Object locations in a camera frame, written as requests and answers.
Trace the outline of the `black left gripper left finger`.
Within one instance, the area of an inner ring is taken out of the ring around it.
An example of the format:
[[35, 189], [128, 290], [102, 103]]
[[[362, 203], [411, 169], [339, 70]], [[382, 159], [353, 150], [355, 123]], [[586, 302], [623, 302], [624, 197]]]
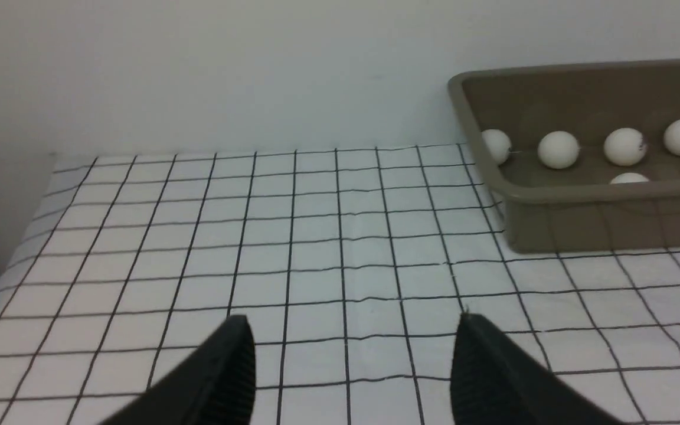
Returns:
[[191, 355], [104, 424], [249, 424], [256, 343], [245, 315], [229, 316]]

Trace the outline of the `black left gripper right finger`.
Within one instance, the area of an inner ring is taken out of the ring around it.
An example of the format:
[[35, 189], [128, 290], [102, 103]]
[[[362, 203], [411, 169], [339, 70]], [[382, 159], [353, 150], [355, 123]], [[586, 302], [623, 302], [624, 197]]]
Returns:
[[450, 372], [456, 424], [618, 424], [487, 317], [463, 313]]

